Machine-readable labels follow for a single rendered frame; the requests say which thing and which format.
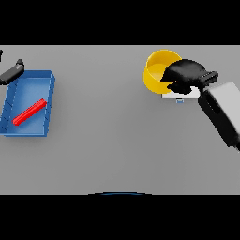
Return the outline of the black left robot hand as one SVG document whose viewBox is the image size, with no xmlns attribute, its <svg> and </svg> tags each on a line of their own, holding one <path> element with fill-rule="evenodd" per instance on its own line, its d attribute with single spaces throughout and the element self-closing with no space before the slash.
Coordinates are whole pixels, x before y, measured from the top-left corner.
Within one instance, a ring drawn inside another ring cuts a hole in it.
<svg viewBox="0 0 240 240">
<path fill-rule="evenodd" d="M 24 62 L 22 59 L 18 59 L 16 64 L 0 74 L 0 85 L 9 85 L 11 82 L 15 81 L 24 73 Z"/>
</svg>

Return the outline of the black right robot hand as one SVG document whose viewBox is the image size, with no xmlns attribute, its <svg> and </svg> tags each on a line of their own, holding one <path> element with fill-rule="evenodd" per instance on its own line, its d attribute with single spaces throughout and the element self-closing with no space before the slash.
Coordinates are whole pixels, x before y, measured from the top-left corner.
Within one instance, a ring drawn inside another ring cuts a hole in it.
<svg viewBox="0 0 240 240">
<path fill-rule="evenodd" d="M 169 83 L 168 89 L 174 93 L 187 95 L 191 87 L 202 93 L 211 83 L 218 80 L 216 71 L 207 71 L 204 65 L 189 59 L 181 59 L 165 68 L 161 81 Z"/>
</svg>

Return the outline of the yellow bowl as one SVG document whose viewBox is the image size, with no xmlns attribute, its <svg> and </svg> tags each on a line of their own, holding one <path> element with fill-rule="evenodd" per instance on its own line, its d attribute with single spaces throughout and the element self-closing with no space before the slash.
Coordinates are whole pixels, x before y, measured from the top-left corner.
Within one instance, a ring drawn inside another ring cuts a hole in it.
<svg viewBox="0 0 240 240">
<path fill-rule="evenodd" d="M 165 69 L 172 63 L 181 60 L 181 56 L 171 50 L 152 52 L 147 58 L 142 81 L 146 88 L 155 94 L 169 94 L 168 82 L 162 82 Z"/>
</svg>

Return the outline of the pale square measuring scale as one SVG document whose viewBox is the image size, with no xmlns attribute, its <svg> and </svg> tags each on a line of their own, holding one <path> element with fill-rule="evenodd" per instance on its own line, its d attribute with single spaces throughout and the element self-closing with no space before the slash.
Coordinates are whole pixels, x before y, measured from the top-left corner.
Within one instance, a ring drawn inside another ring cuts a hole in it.
<svg viewBox="0 0 240 240">
<path fill-rule="evenodd" d="M 174 99 L 176 103 L 184 103 L 186 99 L 194 99 L 200 96 L 200 91 L 197 87 L 191 87 L 191 92 L 187 95 L 170 92 L 162 94 L 163 99 Z"/>
</svg>

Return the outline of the red beaker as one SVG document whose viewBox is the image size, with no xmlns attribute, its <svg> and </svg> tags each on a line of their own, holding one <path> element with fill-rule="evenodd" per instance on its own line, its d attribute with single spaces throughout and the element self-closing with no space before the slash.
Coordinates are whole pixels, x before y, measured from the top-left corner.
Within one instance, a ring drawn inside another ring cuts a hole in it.
<svg viewBox="0 0 240 240">
<path fill-rule="evenodd" d="M 35 102 L 33 105 L 28 107 L 26 110 L 18 114 L 12 119 L 12 124 L 14 126 L 19 126 L 21 123 L 25 122 L 35 113 L 42 110 L 47 105 L 47 101 L 44 98 L 41 98 L 39 101 Z"/>
</svg>

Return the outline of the blue tray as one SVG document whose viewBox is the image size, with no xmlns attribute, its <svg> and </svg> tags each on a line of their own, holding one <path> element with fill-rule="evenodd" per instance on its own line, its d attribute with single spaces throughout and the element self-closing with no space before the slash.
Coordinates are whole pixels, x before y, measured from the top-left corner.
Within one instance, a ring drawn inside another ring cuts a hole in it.
<svg viewBox="0 0 240 240">
<path fill-rule="evenodd" d="M 55 78 L 51 70 L 26 70 L 7 87 L 0 114 L 0 135 L 6 137 L 46 137 L 51 120 Z M 47 105 L 18 126 L 12 120 L 40 99 Z"/>
</svg>

